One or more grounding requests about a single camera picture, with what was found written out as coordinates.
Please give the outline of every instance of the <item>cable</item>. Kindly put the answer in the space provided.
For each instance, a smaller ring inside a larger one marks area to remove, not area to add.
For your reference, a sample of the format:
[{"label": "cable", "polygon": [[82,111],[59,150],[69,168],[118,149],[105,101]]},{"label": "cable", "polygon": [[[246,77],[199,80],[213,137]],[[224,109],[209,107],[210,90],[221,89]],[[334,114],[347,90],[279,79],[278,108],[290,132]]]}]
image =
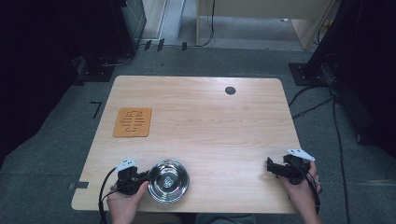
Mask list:
[{"label": "cable", "polygon": [[318,86],[308,86],[308,87],[303,88],[303,89],[300,90],[299,92],[297,92],[297,93],[293,96],[293,99],[291,99],[291,101],[290,101],[290,103],[289,103],[289,106],[291,106],[291,105],[294,103],[294,101],[297,99],[297,96],[299,96],[301,93],[303,93],[303,92],[305,92],[305,91],[308,91],[308,90],[311,90],[311,89],[314,89],[314,88],[316,88],[316,87],[318,87]]},{"label": "cable", "polygon": [[335,125],[335,130],[337,132],[337,138],[338,138],[338,146],[340,149],[340,162],[341,162],[341,175],[343,178],[343,186],[344,186],[344,198],[345,198],[345,205],[346,205],[346,223],[350,223],[350,216],[349,216],[349,202],[348,202],[348,197],[347,197],[347,179],[346,179],[346,174],[345,174],[345,169],[344,169],[344,152],[343,152],[343,145],[341,142],[341,134],[338,129],[338,122],[337,122],[337,117],[335,115],[335,103],[336,103],[336,98],[333,97],[333,102],[332,102],[332,117],[334,119],[334,125]]},{"label": "cable", "polygon": [[122,66],[122,65],[125,65],[126,63],[128,63],[129,61],[131,61],[131,59],[134,57],[133,54],[126,55],[126,56],[129,56],[129,58],[125,62],[122,62],[122,63],[102,63],[102,66],[103,67]]},{"label": "cable", "polygon": [[107,174],[105,180],[103,181],[103,184],[102,184],[102,187],[101,187],[100,193],[99,193],[99,204],[98,204],[98,206],[99,206],[99,213],[100,213],[100,217],[101,217],[101,222],[100,222],[100,223],[104,223],[104,224],[107,224],[107,221],[106,221],[105,209],[104,209],[104,207],[103,207],[103,200],[104,200],[105,197],[107,197],[108,195],[110,195],[110,194],[116,192],[116,190],[114,190],[114,191],[108,193],[104,198],[102,198],[103,190],[105,189],[105,185],[106,185],[106,182],[107,182],[108,178],[110,177],[110,175],[111,175],[115,170],[116,170],[116,167],[114,167],[113,169],[111,169],[110,172],[108,172],[108,174]]},{"label": "cable", "polygon": [[204,43],[203,45],[196,45],[196,47],[204,47],[206,45],[208,45],[210,42],[212,42],[214,35],[215,35],[215,28],[213,25],[213,17],[215,16],[215,5],[216,5],[216,0],[213,0],[213,5],[212,5],[212,25],[211,25],[211,34],[210,37],[207,39],[206,43]]},{"label": "cable", "polygon": [[305,178],[305,180],[308,182],[308,186],[309,186],[309,188],[311,188],[312,193],[314,194],[315,207],[316,207],[317,214],[318,214],[319,209],[320,209],[320,199],[319,199],[319,195],[318,195],[318,186],[317,186],[317,182],[316,182],[315,178],[309,172],[307,172],[310,175],[310,177],[312,178],[312,181],[309,180],[308,176],[306,176],[304,174],[304,172],[296,164],[294,164],[294,162],[289,161],[289,163],[294,168],[296,168],[301,173],[301,175]]},{"label": "cable", "polygon": [[320,104],[318,104],[318,105],[315,105],[314,107],[311,107],[311,108],[309,108],[309,109],[307,109],[307,110],[305,110],[305,111],[303,111],[303,112],[300,112],[300,113],[294,115],[292,118],[293,118],[293,119],[297,119],[297,118],[299,118],[299,117],[301,117],[301,116],[304,116],[307,112],[309,112],[309,111],[311,111],[311,110],[314,110],[314,109],[320,107],[321,105],[326,105],[326,104],[329,103],[332,99],[333,99],[333,98],[327,99],[327,100],[323,101],[322,103],[320,103]]}]

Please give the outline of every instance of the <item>stainless steel bowl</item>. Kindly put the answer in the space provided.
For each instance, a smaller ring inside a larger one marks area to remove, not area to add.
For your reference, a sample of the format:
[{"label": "stainless steel bowl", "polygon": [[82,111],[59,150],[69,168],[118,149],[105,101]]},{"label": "stainless steel bowl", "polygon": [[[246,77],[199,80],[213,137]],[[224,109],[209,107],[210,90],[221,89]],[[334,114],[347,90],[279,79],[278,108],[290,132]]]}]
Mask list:
[{"label": "stainless steel bowl", "polygon": [[157,202],[174,203],[186,193],[189,184],[189,174],[180,162],[164,160],[151,168],[148,191]]}]

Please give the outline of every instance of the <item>orange coaster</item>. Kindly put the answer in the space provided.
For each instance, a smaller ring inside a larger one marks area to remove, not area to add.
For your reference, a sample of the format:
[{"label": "orange coaster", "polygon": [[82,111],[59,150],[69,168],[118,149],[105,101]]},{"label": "orange coaster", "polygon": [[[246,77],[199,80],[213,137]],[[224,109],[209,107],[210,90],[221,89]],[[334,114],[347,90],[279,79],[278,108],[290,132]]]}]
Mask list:
[{"label": "orange coaster", "polygon": [[151,108],[120,108],[113,137],[147,137],[151,121]]}]

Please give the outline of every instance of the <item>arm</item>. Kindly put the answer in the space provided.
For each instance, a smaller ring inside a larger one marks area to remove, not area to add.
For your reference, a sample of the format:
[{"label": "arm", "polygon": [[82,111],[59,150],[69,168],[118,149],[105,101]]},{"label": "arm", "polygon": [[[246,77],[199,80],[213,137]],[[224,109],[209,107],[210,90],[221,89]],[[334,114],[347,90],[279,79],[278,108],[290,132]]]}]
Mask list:
[{"label": "arm", "polygon": [[107,205],[113,224],[131,224],[136,215],[140,199],[148,191],[149,182],[144,182],[134,195],[124,195],[119,192],[107,197]]},{"label": "arm", "polygon": [[[313,161],[311,161],[309,165],[309,174],[318,181],[317,166]],[[308,182],[304,180],[299,185],[292,185],[286,177],[280,176],[279,179],[288,192],[294,207],[302,217],[303,222],[305,224],[322,223],[317,214],[314,195],[311,188],[308,186]]]}]

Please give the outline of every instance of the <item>gray carpet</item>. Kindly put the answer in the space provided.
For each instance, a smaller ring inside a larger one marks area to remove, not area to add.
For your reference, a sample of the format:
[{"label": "gray carpet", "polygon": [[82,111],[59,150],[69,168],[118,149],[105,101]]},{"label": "gray carpet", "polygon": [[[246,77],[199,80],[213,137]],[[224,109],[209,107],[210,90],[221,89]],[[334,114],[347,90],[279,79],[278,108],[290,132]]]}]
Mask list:
[{"label": "gray carpet", "polygon": [[[179,47],[140,49],[117,67],[109,83],[73,86],[37,135],[10,153],[0,172],[0,223],[99,223],[97,212],[74,211],[69,183],[77,182],[116,76],[277,77],[288,101],[302,87],[294,84],[288,63],[306,63],[311,52]],[[304,92],[290,107],[295,115],[330,98],[326,88]],[[94,119],[97,105],[103,102]],[[376,146],[356,143],[356,132],[336,104],[351,223],[396,223],[396,162]],[[340,149],[332,103],[294,121],[301,146],[317,158],[323,182],[320,216],[324,223],[347,223]],[[258,223],[301,223],[297,215],[257,215]]]}]

